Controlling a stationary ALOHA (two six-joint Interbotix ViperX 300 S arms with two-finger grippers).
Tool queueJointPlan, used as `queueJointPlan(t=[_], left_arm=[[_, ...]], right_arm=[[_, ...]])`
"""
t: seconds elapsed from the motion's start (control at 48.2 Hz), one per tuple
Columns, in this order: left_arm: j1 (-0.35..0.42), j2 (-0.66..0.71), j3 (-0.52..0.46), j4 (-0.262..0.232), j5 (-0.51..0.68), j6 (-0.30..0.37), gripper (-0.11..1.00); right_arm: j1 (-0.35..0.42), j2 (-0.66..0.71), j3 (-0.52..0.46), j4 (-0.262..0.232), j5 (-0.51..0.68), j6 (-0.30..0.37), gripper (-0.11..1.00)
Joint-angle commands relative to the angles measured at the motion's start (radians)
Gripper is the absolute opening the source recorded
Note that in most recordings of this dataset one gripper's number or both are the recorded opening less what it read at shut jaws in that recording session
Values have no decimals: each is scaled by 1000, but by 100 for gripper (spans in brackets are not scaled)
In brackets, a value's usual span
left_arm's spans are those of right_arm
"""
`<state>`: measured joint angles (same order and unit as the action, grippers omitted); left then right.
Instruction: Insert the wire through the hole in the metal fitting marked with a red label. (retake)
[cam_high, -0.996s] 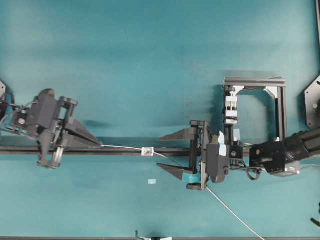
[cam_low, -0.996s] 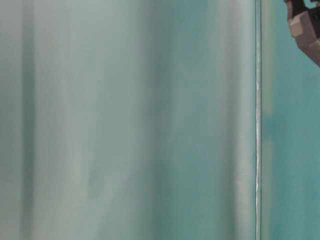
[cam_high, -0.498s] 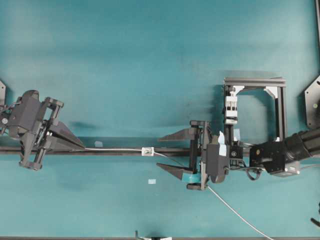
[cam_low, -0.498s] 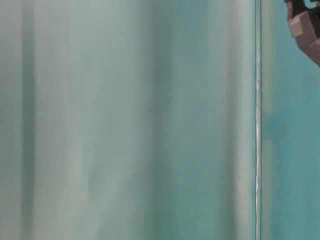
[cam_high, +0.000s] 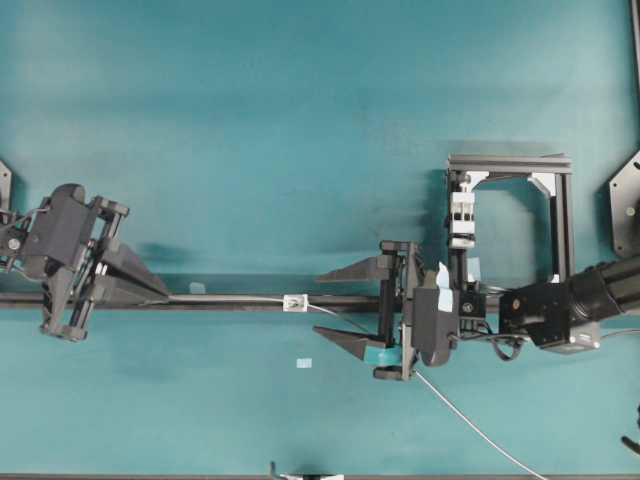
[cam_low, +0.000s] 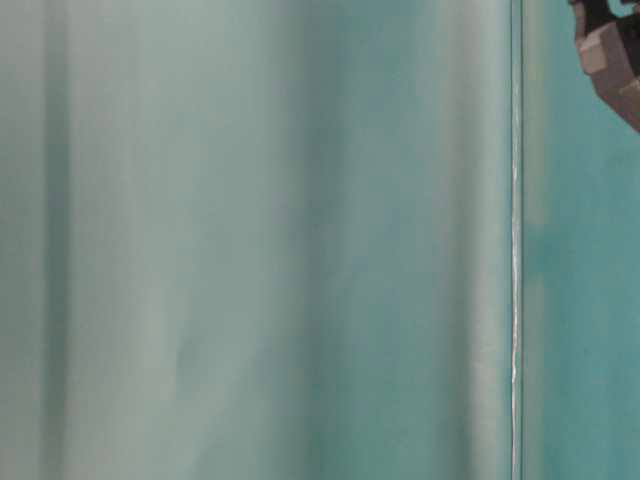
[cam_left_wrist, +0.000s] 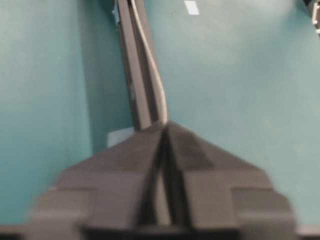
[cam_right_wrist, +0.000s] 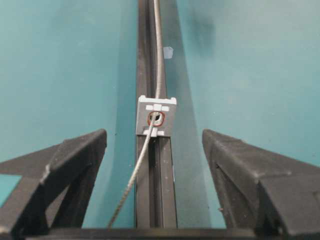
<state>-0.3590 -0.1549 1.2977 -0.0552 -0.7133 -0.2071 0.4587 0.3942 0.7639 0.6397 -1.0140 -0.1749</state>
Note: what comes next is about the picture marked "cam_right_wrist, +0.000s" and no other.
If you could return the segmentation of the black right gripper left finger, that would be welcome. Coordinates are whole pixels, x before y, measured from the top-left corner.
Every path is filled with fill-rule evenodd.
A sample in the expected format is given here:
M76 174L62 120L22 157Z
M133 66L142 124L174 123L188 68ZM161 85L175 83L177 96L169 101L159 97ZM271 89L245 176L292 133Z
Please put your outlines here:
M106 148L98 129L2 162L1 174L19 181L0 207L1 237L81 227Z

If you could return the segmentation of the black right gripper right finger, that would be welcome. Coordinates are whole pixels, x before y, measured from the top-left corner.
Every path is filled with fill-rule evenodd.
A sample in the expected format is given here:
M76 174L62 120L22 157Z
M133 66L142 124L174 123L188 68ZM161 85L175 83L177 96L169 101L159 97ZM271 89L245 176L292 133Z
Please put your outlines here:
M202 145L228 228L319 236L318 166L211 129Z

